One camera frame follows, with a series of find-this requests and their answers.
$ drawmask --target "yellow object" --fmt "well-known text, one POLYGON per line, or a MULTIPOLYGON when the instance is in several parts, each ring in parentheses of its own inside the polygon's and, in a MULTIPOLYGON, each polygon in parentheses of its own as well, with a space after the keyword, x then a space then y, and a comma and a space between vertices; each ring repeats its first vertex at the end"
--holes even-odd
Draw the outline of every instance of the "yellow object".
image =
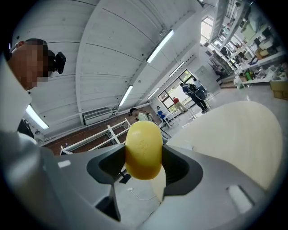
POLYGON ((162 135, 151 121, 134 123, 126 137, 125 166, 127 172, 140 180, 150 180, 158 175, 162 163, 162 135))

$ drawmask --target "ceiling light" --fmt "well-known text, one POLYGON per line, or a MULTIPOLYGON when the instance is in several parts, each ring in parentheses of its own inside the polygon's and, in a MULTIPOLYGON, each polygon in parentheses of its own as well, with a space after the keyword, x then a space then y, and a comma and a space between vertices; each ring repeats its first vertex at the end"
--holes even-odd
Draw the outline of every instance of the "ceiling light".
POLYGON ((176 73, 177 70, 179 70, 184 65, 184 62, 182 62, 170 75, 169 77, 172 77, 173 74, 176 73))
POLYGON ((148 97, 148 100, 159 90, 160 88, 158 87, 157 89, 155 89, 155 91, 150 95, 150 97, 148 97))
POLYGON ((155 58, 157 53, 162 49, 162 47, 172 37, 173 34, 174 34, 174 31, 169 30, 169 32, 166 34, 166 36, 162 38, 162 40, 158 43, 158 45, 155 47, 155 49, 152 51, 152 53, 146 59, 146 62, 150 63, 155 58))
POLYGON ((26 112, 42 129, 48 129, 49 128, 49 126, 34 111, 34 109, 32 108, 31 105, 28 105, 26 112))
POLYGON ((133 85, 129 85, 128 89, 126 90, 126 93, 124 94, 124 97, 122 98, 119 106, 123 105, 124 104, 124 101, 126 100, 126 98, 128 97, 130 91, 132 90, 133 88, 133 85))

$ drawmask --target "white cable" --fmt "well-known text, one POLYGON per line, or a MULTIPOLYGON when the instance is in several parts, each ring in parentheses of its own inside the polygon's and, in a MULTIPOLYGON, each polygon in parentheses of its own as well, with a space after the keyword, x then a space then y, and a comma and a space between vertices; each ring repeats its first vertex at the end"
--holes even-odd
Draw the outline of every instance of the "white cable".
POLYGON ((153 199, 155 196, 153 196, 152 198, 150 198, 150 199, 140 199, 133 191, 131 191, 131 193, 133 193, 137 198, 138 198, 138 200, 151 200, 151 199, 153 199))
POLYGON ((154 197, 156 197, 156 196, 153 196, 153 197, 151 197, 150 199, 140 199, 140 198, 133 192, 133 188, 129 188, 129 189, 127 189, 127 191, 131 191, 131 193, 133 193, 133 194, 138 198, 138 200, 146 200, 146 201, 148 201, 148 200, 151 200, 151 199, 153 199, 154 197))

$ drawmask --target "air conditioner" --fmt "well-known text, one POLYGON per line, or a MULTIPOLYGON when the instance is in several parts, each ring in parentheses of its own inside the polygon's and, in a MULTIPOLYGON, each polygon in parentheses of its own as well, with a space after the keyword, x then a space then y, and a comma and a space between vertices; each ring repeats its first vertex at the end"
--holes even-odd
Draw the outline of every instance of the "air conditioner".
POLYGON ((102 108, 98 110, 89 111, 83 113, 83 121, 85 125, 90 125, 97 123, 99 121, 105 120, 112 115, 113 111, 111 108, 102 108))

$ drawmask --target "person in red shirt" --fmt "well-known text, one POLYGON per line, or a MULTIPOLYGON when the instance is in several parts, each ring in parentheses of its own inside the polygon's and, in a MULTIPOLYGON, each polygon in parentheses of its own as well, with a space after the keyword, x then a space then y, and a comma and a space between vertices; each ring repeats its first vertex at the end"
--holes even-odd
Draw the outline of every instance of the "person in red shirt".
POLYGON ((178 98, 174 97, 174 98, 173 98, 173 102, 174 102, 174 104, 176 105, 176 107, 177 107, 178 109, 180 109, 181 113, 183 113, 184 111, 185 111, 185 112, 188 111, 188 109, 185 108, 184 105, 181 104, 181 102, 179 101, 178 98))

